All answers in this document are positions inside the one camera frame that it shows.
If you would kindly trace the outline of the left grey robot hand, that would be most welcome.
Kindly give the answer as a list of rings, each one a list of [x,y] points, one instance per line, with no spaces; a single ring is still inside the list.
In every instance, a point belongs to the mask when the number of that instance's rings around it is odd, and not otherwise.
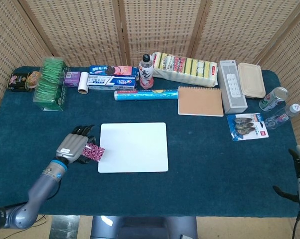
[[[94,124],[76,126],[58,146],[56,157],[67,159],[68,163],[88,164],[91,159],[82,153],[84,149],[88,149],[89,143],[96,143],[96,138],[88,135],[94,126]]]

